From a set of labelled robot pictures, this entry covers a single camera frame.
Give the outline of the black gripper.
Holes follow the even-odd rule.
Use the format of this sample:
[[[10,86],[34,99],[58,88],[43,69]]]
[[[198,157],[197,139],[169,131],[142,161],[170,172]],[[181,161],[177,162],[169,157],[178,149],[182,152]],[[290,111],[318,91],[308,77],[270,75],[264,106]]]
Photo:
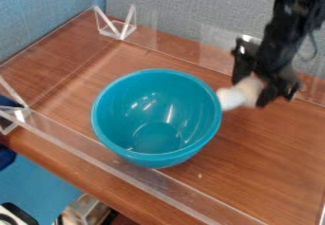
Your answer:
[[[293,100],[296,93],[302,88],[292,65],[301,41],[262,40],[245,41],[237,38],[233,48],[234,68],[233,84],[245,77],[257,76],[264,82],[264,89],[257,99],[256,106],[266,107],[277,98]]]

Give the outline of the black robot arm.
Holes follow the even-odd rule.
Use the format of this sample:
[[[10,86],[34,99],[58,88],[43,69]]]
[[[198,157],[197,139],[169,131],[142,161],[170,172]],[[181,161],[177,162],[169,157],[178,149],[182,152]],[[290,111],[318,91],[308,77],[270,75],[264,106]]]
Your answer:
[[[233,49],[234,89],[244,104],[264,108],[276,99],[292,100],[304,84],[293,69],[293,59],[306,38],[325,23],[325,0],[274,0],[273,14],[260,43],[237,39]]]

